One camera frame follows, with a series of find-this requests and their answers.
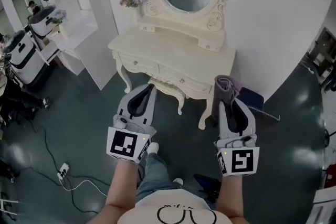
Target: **white cable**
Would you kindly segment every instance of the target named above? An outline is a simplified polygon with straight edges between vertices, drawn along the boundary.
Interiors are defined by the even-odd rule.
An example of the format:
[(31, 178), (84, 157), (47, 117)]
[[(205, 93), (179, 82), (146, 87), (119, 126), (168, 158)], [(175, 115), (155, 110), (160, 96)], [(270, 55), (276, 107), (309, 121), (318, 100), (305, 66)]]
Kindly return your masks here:
[(102, 193), (105, 197), (107, 197), (107, 195), (105, 194), (105, 193), (103, 193), (92, 181), (90, 181), (90, 180), (88, 180), (88, 179), (86, 179), (86, 180), (84, 180), (83, 182), (81, 182), (81, 183), (79, 183), (79, 185), (76, 187), (76, 188), (73, 188), (73, 189), (67, 189), (67, 188), (65, 188), (64, 187), (64, 185), (63, 185), (63, 183), (62, 183), (62, 181), (61, 181), (61, 179), (58, 179), (59, 180), (59, 182), (61, 183), (61, 185), (62, 185), (62, 187), (63, 187), (63, 189), (65, 189), (66, 191), (72, 191), (72, 190), (75, 190), (76, 188), (78, 188), (80, 185), (82, 185), (84, 182), (90, 182), (91, 184), (93, 184), (95, 187), (96, 187), (96, 189), (100, 192), (100, 193)]

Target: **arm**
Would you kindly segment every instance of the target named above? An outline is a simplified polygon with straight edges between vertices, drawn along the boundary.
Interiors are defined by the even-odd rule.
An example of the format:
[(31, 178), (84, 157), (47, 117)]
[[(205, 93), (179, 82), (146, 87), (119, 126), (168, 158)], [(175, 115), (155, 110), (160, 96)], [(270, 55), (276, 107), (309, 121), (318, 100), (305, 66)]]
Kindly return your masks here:
[(120, 160), (114, 172), (106, 204), (88, 224), (116, 224), (128, 210), (134, 208), (137, 194), (138, 165)]
[(233, 224), (248, 224), (244, 219), (242, 177), (223, 177), (220, 188), (216, 210), (225, 214)]

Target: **power strip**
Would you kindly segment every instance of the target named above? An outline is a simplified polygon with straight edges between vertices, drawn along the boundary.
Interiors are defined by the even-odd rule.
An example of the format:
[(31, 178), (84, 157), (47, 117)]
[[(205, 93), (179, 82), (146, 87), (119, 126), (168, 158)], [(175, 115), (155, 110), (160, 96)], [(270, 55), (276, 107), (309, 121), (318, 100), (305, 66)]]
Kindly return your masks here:
[(67, 175), (67, 172), (69, 171), (69, 169), (70, 169), (69, 165), (67, 165), (66, 163), (63, 163), (61, 169), (57, 173), (57, 176), (58, 176), (59, 180), (64, 179), (64, 177)]

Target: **flower vase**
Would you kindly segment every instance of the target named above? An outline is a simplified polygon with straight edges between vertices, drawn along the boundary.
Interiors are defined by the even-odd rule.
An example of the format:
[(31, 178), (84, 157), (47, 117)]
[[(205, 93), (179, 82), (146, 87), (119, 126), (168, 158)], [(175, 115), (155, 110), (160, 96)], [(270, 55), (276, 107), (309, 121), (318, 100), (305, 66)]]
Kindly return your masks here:
[(61, 32), (63, 38), (64, 38), (64, 39), (68, 39), (69, 36), (68, 36), (68, 33), (67, 33), (66, 30), (65, 30), (65, 25), (64, 25), (64, 23), (59, 24), (58, 27), (59, 27), (59, 31)]
[(138, 25), (138, 21), (141, 17), (140, 6), (133, 8), (133, 25)]

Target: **sneaker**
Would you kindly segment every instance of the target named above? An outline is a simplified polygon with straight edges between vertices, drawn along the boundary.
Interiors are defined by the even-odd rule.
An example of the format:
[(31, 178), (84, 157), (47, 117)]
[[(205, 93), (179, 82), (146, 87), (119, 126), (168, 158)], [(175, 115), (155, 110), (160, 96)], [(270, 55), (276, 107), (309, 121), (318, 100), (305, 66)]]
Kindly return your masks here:
[(49, 108), (49, 106), (50, 106), (50, 100), (49, 100), (49, 97), (44, 98), (42, 101), (43, 101), (43, 106), (44, 106), (44, 108), (45, 108), (45, 109)]
[(150, 153), (157, 154), (158, 151), (159, 151), (159, 144), (156, 142), (152, 142), (147, 148), (147, 154), (150, 154)]
[(173, 182), (177, 182), (179, 183), (180, 185), (183, 185), (183, 179), (177, 177), (176, 179), (173, 180)]

